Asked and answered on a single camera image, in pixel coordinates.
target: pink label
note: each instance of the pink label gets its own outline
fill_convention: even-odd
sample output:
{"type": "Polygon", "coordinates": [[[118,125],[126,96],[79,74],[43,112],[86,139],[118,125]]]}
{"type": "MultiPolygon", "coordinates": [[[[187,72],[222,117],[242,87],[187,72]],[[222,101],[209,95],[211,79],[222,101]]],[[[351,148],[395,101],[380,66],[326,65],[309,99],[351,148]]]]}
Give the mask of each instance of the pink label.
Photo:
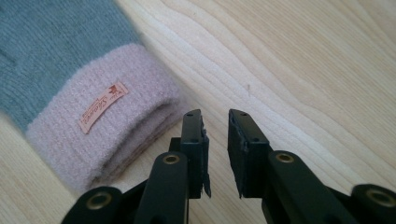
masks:
{"type": "Polygon", "coordinates": [[[128,93],[128,90],[120,82],[117,82],[102,92],[79,119],[78,124],[81,130],[84,133],[88,133],[103,112],[126,93],[128,93]]]}

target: wood grain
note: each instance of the wood grain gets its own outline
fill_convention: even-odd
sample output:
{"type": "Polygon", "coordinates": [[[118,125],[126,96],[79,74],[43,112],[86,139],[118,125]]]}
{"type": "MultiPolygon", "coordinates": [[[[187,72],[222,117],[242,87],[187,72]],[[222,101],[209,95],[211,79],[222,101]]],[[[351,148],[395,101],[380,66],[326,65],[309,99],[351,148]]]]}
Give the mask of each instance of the wood grain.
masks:
{"type": "MultiPolygon", "coordinates": [[[[230,108],[248,112],[273,149],[298,154],[330,187],[396,190],[394,1],[118,3],[204,116],[213,197],[190,202],[190,223],[264,223],[260,200],[238,198],[226,151],[230,108]]],[[[0,222],[59,222],[77,195],[5,116],[0,123],[0,222]]],[[[147,178],[180,127],[114,186],[127,190],[147,178]]]]}

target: wooden surface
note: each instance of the wooden surface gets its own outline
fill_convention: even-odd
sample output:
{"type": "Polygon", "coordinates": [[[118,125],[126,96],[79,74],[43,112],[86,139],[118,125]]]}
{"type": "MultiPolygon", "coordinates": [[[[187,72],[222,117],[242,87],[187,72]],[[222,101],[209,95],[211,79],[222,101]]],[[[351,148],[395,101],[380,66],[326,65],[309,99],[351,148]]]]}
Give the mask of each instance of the wooden surface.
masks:
{"type": "MultiPolygon", "coordinates": [[[[210,138],[212,199],[190,223],[264,223],[240,200],[227,154],[228,110],[248,112],[275,150],[298,154],[324,184],[396,190],[396,2],[119,0],[171,71],[210,138]]],[[[77,195],[0,119],[0,223],[59,223],[77,195]]],[[[179,123],[115,186],[148,177],[179,123]]]]}

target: lavender knit cuff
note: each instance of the lavender knit cuff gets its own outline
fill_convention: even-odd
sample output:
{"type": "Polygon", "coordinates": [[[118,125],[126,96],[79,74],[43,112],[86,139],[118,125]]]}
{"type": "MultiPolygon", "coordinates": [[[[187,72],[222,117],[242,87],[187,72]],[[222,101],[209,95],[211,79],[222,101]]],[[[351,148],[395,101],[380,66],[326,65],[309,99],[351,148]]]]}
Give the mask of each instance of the lavender knit cuff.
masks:
{"type": "Polygon", "coordinates": [[[111,50],[79,69],[28,126],[26,137],[68,186],[108,184],[187,112],[164,69],[138,44],[111,50]],[[78,120],[105,89],[128,93],[84,133],[78,120]]]}

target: knitted glove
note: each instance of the knitted glove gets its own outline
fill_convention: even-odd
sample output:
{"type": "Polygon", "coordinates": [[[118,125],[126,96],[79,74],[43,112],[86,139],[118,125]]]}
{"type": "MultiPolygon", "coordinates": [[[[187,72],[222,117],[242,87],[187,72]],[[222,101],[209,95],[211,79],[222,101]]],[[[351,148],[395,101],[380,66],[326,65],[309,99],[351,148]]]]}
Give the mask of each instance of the knitted glove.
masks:
{"type": "Polygon", "coordinates": [[[186,112],[113,2],[0,4],[0,109],[71,189],[109,184],[186,112]]]}

